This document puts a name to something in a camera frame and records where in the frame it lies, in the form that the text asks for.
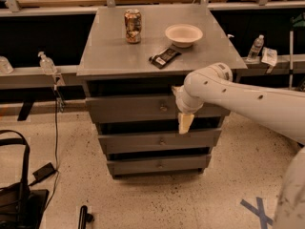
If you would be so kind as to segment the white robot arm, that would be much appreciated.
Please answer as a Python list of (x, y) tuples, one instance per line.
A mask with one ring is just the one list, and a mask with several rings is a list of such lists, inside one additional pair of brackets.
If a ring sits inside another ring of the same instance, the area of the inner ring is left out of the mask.
[[(224, 63), (193, 71), (172, 88), (179, 110), (179, 132), (186, 134), (193, 114), (211, 103), (243, 115), (305, 145), (305, 95), (302, 92), (233, 82)], [(273, 229), (305, 229), (305, 150), (293, 158), (280, 189)]]

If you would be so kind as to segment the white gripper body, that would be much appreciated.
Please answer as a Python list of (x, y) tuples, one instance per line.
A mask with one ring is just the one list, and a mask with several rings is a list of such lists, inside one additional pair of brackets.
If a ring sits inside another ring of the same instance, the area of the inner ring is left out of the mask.
[(175, 103), (178, 110), (183, 114), (194, 114), (203, 107), (203, 101), (198, 97), (190, 96), (185, 88), (175, 97)]

